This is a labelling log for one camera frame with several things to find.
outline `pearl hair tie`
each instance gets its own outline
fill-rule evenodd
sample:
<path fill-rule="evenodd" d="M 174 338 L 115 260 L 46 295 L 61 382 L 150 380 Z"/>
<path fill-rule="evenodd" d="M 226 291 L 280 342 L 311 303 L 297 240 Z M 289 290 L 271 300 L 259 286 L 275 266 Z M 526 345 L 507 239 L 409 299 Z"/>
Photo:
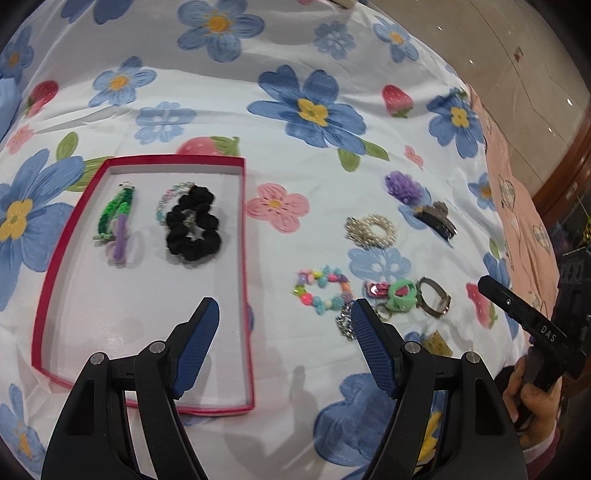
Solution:
<path fill-rule="evenodd" d="M 375 233 L 372 225 L 383 229 L 385 235 Z M 389 248 L 396 241 L 394 224 L 384 215 L 377 213 L 372 213 L 361 220 L 348 217 L 345 223 L 345 229 L 347 230 L 347 238 L 365 250 L 371 247 Z"/>

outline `human hand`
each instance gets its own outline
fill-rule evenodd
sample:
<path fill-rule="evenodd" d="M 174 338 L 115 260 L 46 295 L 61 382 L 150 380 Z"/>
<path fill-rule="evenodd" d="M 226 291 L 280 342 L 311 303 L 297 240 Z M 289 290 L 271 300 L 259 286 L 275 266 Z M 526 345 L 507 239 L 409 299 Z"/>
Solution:
<path fill-rule="evenodd" d="M 503 401 L 509 411 L 513 423 L 517 421 L 517 405 L 515 396 L 523 382 L 525 373 L 525 357 L 522 356 L 515 364 L 515 371 L 509 378 L 509 384 L 503 392 Z M 521 389 L 521 401 L 534 415 L 525 433 L 519 442 L 523 450 L 538 445 L 546 440 L 554 430 L 560 403 L 560 390 L 562 389 L 562 377 L 554 384 L 549 392 L 527 383 Z"/>

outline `pink blanket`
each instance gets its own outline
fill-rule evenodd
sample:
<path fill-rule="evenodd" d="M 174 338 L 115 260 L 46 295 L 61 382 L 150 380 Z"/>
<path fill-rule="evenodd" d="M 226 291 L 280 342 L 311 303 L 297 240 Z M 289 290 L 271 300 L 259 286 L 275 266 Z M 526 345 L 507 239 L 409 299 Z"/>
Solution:
<path fill-rule="evenodd" d="M 511 173 L 507 142 L 501 130 L 472 88 L 470 97 L 484 127 L 488 177 L 505 231 L 512 289 L 549 317 L 558 295 L 558 267 L 548 233 L 527 189 Z"/>

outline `blue gripper pad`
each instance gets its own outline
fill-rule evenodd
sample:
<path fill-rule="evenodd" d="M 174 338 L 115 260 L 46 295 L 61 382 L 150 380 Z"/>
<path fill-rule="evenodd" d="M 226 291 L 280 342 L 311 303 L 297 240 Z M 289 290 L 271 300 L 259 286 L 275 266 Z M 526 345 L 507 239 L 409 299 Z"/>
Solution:
<path fill-rule="evenodd" d="M 393 397 L 398 385 L 394 380 L 392 358 L 358 302 L 351 307 L 351 325 L 376 385 Z"/>
<path fill-rule="evenodd" d="M 173 393 L 176 396 L 181 397 L 183 393 L 193 388 L 219 323 L 220 308 L 217 302 L 212 300 L 195 327 L 187 345 L 178 356 L 177 379 L 173 384 Z"/>

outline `black scrunchie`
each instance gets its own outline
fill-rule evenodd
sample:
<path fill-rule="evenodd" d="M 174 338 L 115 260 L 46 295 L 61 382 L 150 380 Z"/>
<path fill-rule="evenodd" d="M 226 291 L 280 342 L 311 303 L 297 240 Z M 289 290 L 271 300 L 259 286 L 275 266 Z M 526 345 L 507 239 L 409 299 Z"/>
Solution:
<path fill-rule="evenodd" d="M 216 231 L 219 220 L 209 213 L 214 198 L 207 188 L 196 185 L 187 195 L 179 198 L 178 205 L 166 215 L 166 224 L 170 228 L 166 244 L 170 253 L 182 255 L 185 260 L 192 262 L 220 250 L 222 239 Z M 195 224 L 203 229 L 203 238 L 189 238 L 189 227 L 184 223 L 188 217 L 185 214 L 187 210 L 191 211 L 190 215 L 195 215 Z"/>

